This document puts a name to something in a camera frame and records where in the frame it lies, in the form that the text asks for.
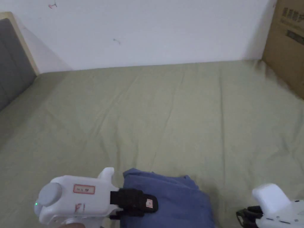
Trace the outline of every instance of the blue cloth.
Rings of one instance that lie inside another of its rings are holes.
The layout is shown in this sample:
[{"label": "blue cloth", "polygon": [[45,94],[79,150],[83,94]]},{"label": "blue cloth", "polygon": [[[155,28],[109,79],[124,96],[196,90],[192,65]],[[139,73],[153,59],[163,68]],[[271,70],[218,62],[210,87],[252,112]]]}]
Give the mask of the blue cloth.
[{"label": "blue cloth", "polygon": [[189,177],[165,177],[130,169],[123,174],[124,188],[156,196],[158,211],[144,217],[124,216],[122,228],[214,228],[209,196]]}]

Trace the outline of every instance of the white controller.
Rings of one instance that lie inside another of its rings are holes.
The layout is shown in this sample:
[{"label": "white controller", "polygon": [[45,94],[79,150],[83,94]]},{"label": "white controller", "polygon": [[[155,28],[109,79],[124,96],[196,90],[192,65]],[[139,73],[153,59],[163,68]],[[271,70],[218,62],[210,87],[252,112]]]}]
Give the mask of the white controller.
[{"label": "white controller", "polygon": [[304,228],[304,201],[290,201],[275,184],[266,184],[252,191],[263,217],[256,219],[259,228]]},{"label": "white controller", "polygon": [[110,204],[114,168],[105,168],[98,178],[62,176],[45,185],[35,202],[34,211],[42,224],[61,226],[82,223],[99,228],[102,220],[121,210]]}]

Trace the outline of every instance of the gray headboard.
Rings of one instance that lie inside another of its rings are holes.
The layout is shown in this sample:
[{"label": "gray headboard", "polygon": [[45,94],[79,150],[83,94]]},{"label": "gray headboard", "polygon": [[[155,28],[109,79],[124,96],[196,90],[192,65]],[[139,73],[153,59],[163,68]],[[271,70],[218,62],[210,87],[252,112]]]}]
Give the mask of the gray headboard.
[{"label": "gray headboard", "polygon": [[8,18],[0,20],[0,111],[27,89],[36,73]]}]

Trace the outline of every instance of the hand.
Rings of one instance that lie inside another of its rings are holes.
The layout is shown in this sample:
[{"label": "hand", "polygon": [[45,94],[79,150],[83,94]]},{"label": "hand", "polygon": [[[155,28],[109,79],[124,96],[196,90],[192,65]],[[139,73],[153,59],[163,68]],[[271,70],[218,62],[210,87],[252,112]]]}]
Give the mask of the hand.
[{"label": "hand", "polygon": [[71,224],[63,225],[60,228],[85,228],[85,226],[81,223],[71,223]]}]

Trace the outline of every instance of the wrinkled fabric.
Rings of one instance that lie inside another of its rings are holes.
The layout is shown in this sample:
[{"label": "wrinkled fabric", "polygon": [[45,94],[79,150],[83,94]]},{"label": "wrinkled fabric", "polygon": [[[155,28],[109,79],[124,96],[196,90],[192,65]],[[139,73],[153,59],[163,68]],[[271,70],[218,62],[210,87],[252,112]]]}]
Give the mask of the wrinkled fabric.
[{"label": "wrinkled fabric", "polygon": [[261,184],[304,199],[303,139],[303,100],[261,61],[42,74],[0,112],[0,227],[43,227],[45,184],[114,167],[117,187],[130,168],[187,174],[216,225],[239,228]]},{"label": "wrinkled fabric", "polygon": [[209,197],[189,176],[166,177],[134,168],[124,172],[123,176],[124,188],[135,188],[156,196],[158,211],[144,217],[123,216],[122,228],[214,228]]}]

